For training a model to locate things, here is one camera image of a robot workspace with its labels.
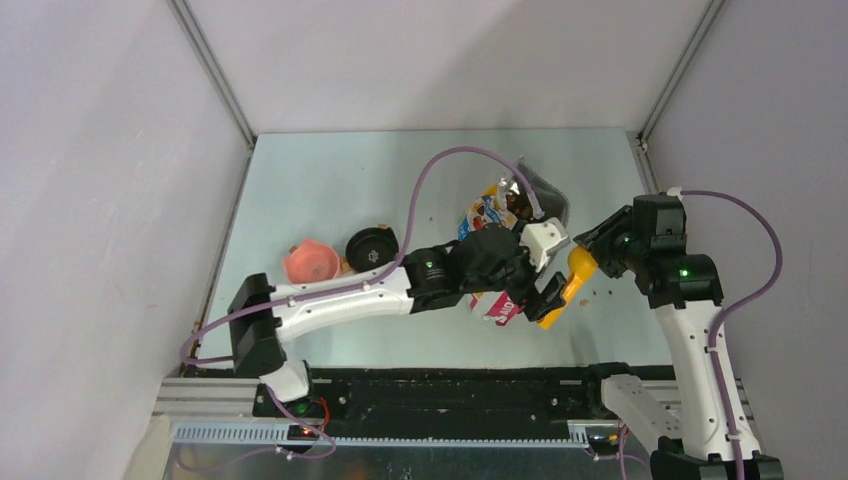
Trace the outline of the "yellow plastic scoop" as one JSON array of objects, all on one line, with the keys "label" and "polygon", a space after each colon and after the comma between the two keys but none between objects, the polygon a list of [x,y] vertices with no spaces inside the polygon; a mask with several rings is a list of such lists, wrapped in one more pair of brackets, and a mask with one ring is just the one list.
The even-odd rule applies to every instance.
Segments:
[{"label": "yellow plastic scoop", "polygon": [[575,247],[567,257],[569,275],[563,287],[560,297],[564,305],[553,309],[541,320],[537,321],[540,328],[547,330],[552,327],[562,315],[565,307],[569,305],[577,295],[580,288],[588,282],[598,269],[598,263],[592,254],[584,247]]}]

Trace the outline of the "cat food bag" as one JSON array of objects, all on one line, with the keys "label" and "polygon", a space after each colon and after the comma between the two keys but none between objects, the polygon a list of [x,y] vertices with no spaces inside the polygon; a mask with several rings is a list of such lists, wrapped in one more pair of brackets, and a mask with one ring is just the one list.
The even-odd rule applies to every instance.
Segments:
[{"label": "cat food bag", "polygon": [[[557,218],[566,226],[571,205],[564,192],[538,174],[524,156],[517,159],[516,167],[530,182],[545,218]],[[512,228],[519,221],[532,219],[533,208],[524,184],[514,174],[508,174],[474,200],[458,225],[458,239],[463,240],[487,224]],[[473,317],[497,327],[505,327],[516,318],[526,319],[522,309],[506,292],[473,293],[468,298],[468,306]]]}]

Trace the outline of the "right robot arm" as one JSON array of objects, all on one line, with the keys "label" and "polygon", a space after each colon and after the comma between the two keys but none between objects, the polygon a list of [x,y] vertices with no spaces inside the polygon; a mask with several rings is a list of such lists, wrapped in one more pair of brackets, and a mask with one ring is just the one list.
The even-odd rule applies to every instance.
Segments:
[{"label": "right robot arm", "polygon": [[649,452],[654,479],[782,479],[781,461],[765,454],[745,415],[726,345],[724,324],[776,283],[783,253],[774,228],[753,207],[725,200],[751,214],[769,235],[775,254],[766,283],[729,307],[718,269],[706,254],[687,251],[686,191],[640,195],[594,228],[576,236],[569,255],[572,283],[596,271],[626,272],[646,298],[671,355],[681,412],[673,415],[623,369],[586,385],[585,411],[612,413]]}]

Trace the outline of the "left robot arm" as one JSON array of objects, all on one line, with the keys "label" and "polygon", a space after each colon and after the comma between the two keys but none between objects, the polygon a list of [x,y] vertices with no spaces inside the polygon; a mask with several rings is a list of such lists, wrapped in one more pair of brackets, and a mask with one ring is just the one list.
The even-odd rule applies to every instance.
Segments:
[{"label": "left robot arm", "polygon": [[414,250],[400,261],[346,278],[272,285],[265,274],[247,277],[228,309],[233,371],[268,386],[292,416],[316,403],[306,361],[285,351],[292,340],[336,324],[384,315],[453,308],[477,293],[501,292],[532,322],[565,306],[566,278],[536,283],[569,242],[555,219],[488,224],[461,240]]}]

